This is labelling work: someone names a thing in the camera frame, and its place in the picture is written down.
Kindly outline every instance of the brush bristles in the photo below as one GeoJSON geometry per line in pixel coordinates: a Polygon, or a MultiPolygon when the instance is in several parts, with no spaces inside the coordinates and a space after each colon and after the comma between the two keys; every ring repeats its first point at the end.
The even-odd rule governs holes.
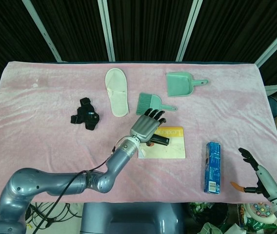
{"type": "Polygon", "coordinates": [[[150,103],[152,102],[152,95],[151,94],[139,94],[138,98],[138,107],[137,107],[137,114],[142,115],[147,111],[150,107],[150,103]]]}

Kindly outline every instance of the black strap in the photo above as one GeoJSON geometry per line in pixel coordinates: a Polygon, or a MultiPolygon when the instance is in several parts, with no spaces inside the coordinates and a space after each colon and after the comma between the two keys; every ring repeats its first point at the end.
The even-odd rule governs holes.
{"type": "Polygon", "coordinates": [[[71,116],[71,123],[80,124],[85,123],[85,128],[94,130],[99,122],[99,115],[95,112],[91,105],[91,100],[87,97],[80,100],[81,107],[77,109],[77,115],[71,116]]]}

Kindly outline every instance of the pink towel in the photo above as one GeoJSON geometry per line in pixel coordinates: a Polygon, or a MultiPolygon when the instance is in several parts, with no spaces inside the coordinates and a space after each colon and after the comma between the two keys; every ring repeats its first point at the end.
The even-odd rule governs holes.
{"type": "MultiPolygon", "coordinates": [[[[140,92],[157,94],[178,107],[165,113],[163,126],[184,128],[186,159],[138,159],[128,162],[111,192],[86,190],[63,202],[245,203],[262,195],[236,191],[230,181],[256,186],[252,167],[237,150],[248,149],[277,182],[277,130],[259,70],[254,64],[38,64],[10,62],[0,82],[0,194],[18,169],[51,173],[79,172],[101,164],[115,142],[128,135],[138,119],[140,92]],[[130,113],[115,117],[105,87],[106,72],[117,67],[128,83],[130,113]],[[187,71],[209,83],[187,97],[168,97],[166,73],[187,71]],[[90,98],[100,122],[94,131],[71,124],[81,98],[90,98]],[[205,146],[221,144],[221,194],[203,192],[205,146]]],[[[47,193],[35,201],[55,201],[47,193]]]]}

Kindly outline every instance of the floor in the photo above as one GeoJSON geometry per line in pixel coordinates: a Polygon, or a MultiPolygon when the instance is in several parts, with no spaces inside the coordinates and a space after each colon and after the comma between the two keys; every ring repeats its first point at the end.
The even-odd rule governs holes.
{"type": "MultiPolygon", "coordinates": [[[[265,89],[266,89],[267,95],[270,95],[271,93],[273,93],[277,90],[277,85],[266,86],[265,89]]],[[[60,203],[59,205],[57,205],[56,208],[53,210],[52,214],[50,215],[50,217],[60,214],[61,211],[64,209],[64,205],[65,205],[64,203],[60,203]]],[[[235,217],[236,217],[235,216],[235,212],[236,212],[235,205],[231,205],[231,207],[232,208],[230,208],[230,213],[232,212],[233,215],[230,216],[231,218],[229,219],[229,222],[234,223],[234,222],[236,222],[236,220],[235,220],[235,217]]],[[[72,203],[70,208],[73,213],[77,213],[77,215],[81,215],[83,204],[82,203],[72,203]]],[[[63,215],[60,216],[59,218],[63,218],[63,220],[64,220],[64,219],[67,219],[72,216],[70,213],[68,213],[66,216],[64,216],[64,214],[65,213],[63,213],[63,215]]],[[[30,222],[30,224],[27,226],[27,234],[31,234],[34,231],[34,229],[35,229],[34,222],[38,223],[40,221],[41,221],[41,218],[37,217],[35,219],[35,221],[30,222]]],[[[53,223],[49,228],[47,228],[45,230],[40,230],[38,233],[39,234],[54,234],[54,233],[78,234],[80,231],[80,224],[81,224],[81,218],[73,217],[70,220],[65,221],[65,222],[53,223]]],[[[191,219],[186,219],[186,226],[189,229],[188,234],[197,233],[198,230],[196,230],[196,228],[191,228],[191,227],[195,227],[195,223],[191,219]]]]}

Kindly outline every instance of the yellow book cover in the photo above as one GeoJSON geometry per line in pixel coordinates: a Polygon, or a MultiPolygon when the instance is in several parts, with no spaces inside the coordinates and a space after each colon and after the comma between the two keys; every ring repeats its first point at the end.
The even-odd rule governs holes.
{"type": "Polygon", "coordinates": [[[185,158],[184,132],[182,127],[159,127],[155,134],[170,139],[169,145],[140,145],[138,158],[185,158]]]}

